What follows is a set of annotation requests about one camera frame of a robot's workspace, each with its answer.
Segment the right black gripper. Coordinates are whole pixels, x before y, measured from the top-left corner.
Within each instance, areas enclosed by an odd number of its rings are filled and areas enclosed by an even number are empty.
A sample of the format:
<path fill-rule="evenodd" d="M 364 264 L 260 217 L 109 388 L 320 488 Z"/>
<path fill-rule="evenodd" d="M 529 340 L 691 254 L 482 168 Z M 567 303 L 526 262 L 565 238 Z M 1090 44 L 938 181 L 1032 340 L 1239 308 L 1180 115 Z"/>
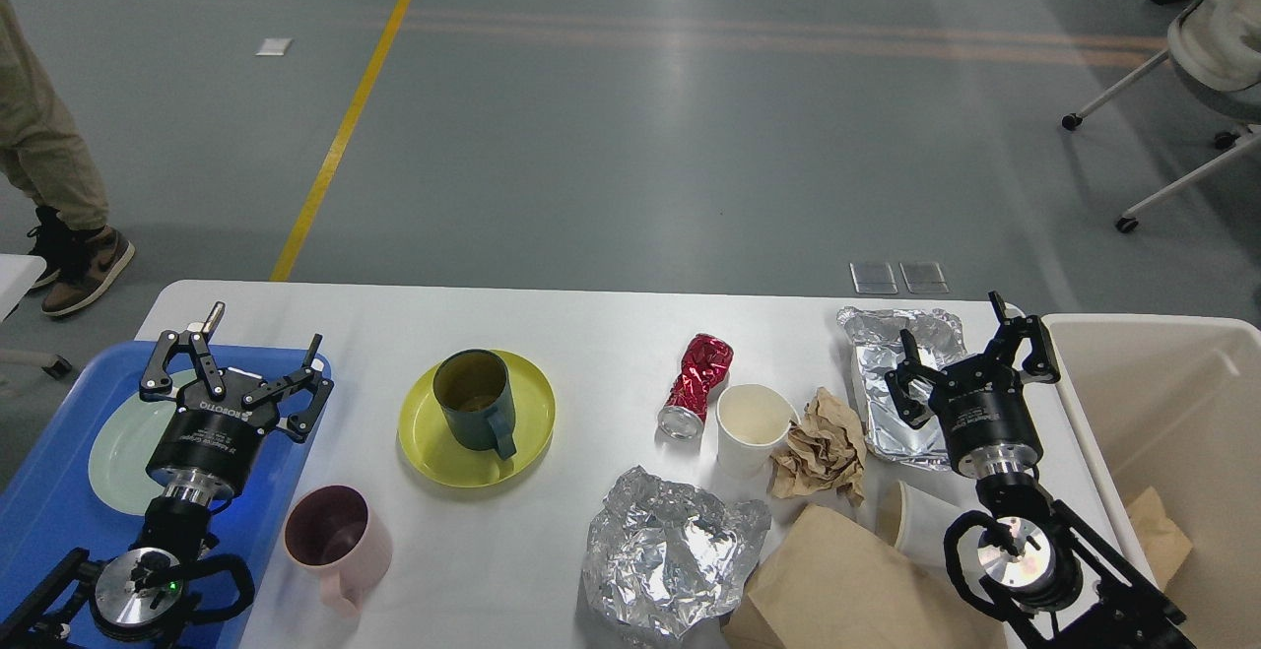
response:
<path fill-rule="evenodd" d="M 910 428 L 923 428 L 932 418 L 939 423 L 955 473 L 970 479 L 1031 475 L 1043 457 L 1043 444 L 1024 387 L 1058 383 L 1061 370 L 1042 318 L 1009 316 L 997 291 L 989 300 L 997 318 L 989 355 L 932 369 L 923 365 L 917 339 L 902 329 L 897 331 L 902 360 L 884 381 L 902 423 Z"/>

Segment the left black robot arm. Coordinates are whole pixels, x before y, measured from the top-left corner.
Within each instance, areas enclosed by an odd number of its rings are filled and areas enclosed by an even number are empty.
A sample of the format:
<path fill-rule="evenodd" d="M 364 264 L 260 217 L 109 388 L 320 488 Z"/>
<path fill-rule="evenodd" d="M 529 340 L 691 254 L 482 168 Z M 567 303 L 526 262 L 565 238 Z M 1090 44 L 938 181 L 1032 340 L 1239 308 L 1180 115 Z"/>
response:
<path fill-rule="evenodd" d="M 267 379 L 221 365 L 209 342 L 224 304 L 183 331 L 163 331 L 137 376 L 137 398 L 171 405 L 145 474 L 158 484 L 127 549 L 92 560 L 71 549 L 3 621 L 5 648 L 69 648 L 72 621 L 122 643 L 174 648 L 190 626 L 247 612 L 256 594 L 247 560 L 218 551 L 214 515 L 243 497 L 271 434 L 304 444 L 332 394 L 311 336 L 296 369 Z"/>

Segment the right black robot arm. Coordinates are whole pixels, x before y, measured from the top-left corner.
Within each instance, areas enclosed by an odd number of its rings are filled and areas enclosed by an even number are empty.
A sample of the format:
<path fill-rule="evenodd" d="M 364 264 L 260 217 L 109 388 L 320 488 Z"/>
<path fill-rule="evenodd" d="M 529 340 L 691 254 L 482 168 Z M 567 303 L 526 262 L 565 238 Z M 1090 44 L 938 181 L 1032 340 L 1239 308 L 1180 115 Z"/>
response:
<path fill-rule="evenodd" d="M 950 583 L 1026 648 L 1189 648 L 1185 612 L 1042 486 L 1024 388 L 1061 381 L 1052 335 L 1037 315 L 1009 315 L 1000 294 L 989 300 L 997 329 L 981 353 L 936 369 L 904 329 L 884 376 L 902 423 L 937 421 L 951 469 L 979 497 L 943 534 Z"/>

